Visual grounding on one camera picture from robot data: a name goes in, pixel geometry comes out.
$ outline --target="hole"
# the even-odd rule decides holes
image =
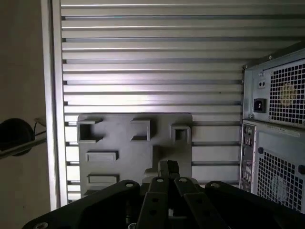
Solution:
[[[150,211],[149,211],[149,214],[151,214],[152,216],[154,216],[155,214],[157,214],[157,211],[156,211],[156,210],[150,210]]]
[[[103,134],[96,132],[96,126],[92,124],[79,124],[79,141],[99,141]]]
[[[187,182],[187,179],[181,178],[181,179],[179,179],[179,181],[182,182],[182,183],[186,183],[186,182]]]
[[[175,130],[175,141],[186,141],[187,140],[187,130]]]
[[[133,136],[132,141],[147,141],[147,135],[136,135]]]

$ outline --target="screw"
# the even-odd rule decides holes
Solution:
[[[33,229],[46,229],[47,227],[48,227],[48,223],[43,222],[43,223],[37,224],[35,227],[33,227]]]
[[[257,149],[257,151],[258,151],[259,154],[263,154],[263,153],[264,153],[264,148],[259,147],[259,148]]]
[[[185,182],[187,182],[187,179],[181,178],[181,179],[179,179],[179,181],[182,182],[182,183],[185,183]]]
[[[212,187],[220,187],[220,185],[217,184],[217,183],[212,183],[211,186],[212,186]]]

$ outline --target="rectangular slot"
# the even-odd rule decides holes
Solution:
[[[213,180],[238,182],[239,169],[239,166],[192,166],[192,178],[198,182]]]
[[[65,127],[66,142],[77,142],[77,128],[75,126]]]
[[[67,180],[68,181],[79,181],[80,178],[80,167],[79,166],[67,166]]]
[[[86,159],[89,162],[116,161],[118,152],[87,152]]]
[[[96,143],[103,139],[102,135],[93,132],[94,125],[77,123],[78,125],[78,142]]]
[[[195,126],[193,142],[239,142],[240,126]]]
[[[80,161],[78,146],[67,146],[66,147],[66,161],[67,162]]]
[[[132,141],[147,141],[147,135],[136,135],[132,137]]]
[[[80,192],[81,186],[80,185],[68,185],[67,190],[68,190],[68,192]]]
[[[191,142],[191,128],[187,125],[171,125],[171,138],[173,142]]]
[[[194,146],[192,148],[192,161],[239,161],[239,155],[239,146]]]
[[[240,122],[240,113],[237,114],[194,114],[193,122]]]
[[[81,198],[80,193],[68,193],[68,200],[79,200]]]
[[[134,118],[131,120],[131,123],[134,125],[134,128],[139,131],[138,134],[132,137],[131,141],[150,141],[152,137],[152,123],[150,119]]]
[[[89,184],[116,184],[118,178],[115,176],[88,176]]]

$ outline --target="metal frame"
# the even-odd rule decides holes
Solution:
[[[68,204],[67,168],[66,168],[66,141],[63,104],[62,79],[62,52],[61,52],[61,1],[52,0],[53,6],[53,36],[54,36],[54,72],[55,72],[55,98],[56,98],[56,126],[58,146],[58,169],[60,186],[60,204]]]
[[[290,55],[294,52],[300,51],[302,49],[305,49],[305,42],[299,42],[297,44],[291,45],[287,48],[280,49],[270,55],[264,56],[262,58],[259,58],[257,60],[254,60],[252,62],[249,62],[248,64],[244,65],[244,69],[250,70],[258,65],[261,65],[263,63],[270,62],[271,60],[275,60],[277,58],[281,58],[286,55]]]
[[[56,119],[56,101],[55,80],[54,80],[54,39],[53,39],[53,12],[51,0],[41,0],[42,14],[42,36],[43,36],[43,59],[44,59],[44,83],[45,83],[45,101],[46,101],[46,125],[47,125],[47,143],[48,143],[48,166],[49,166],[49,185],[50,185],[50,207],[51,210],[61,206],[62,198],[59,186],[59,168],[58,168],[58,142],[57,138],[57,119]]]

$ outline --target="metal rod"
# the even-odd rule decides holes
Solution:
[[[31,142],[27,142],[25,144],[22,144],[22,145],[19,145],[19,146],[16,146],[16,147],[4,150],[4,151],[0,151],[0,160],[6,158],[8,156],[13,156],[15,154],[21,153],[27,149],[31,149],[34,146],[38,146],[40,144],[45,143],[46,141],[47,141],[47,138],[44,137],[44,138],[40,138],[40,139],[31,141]]]
[[[39,133],[35,134],[35,137],[38,136],[38,135],[42,135],[42,134],[44,134],[45,132],[46,132],[46,131],[39,132]]]

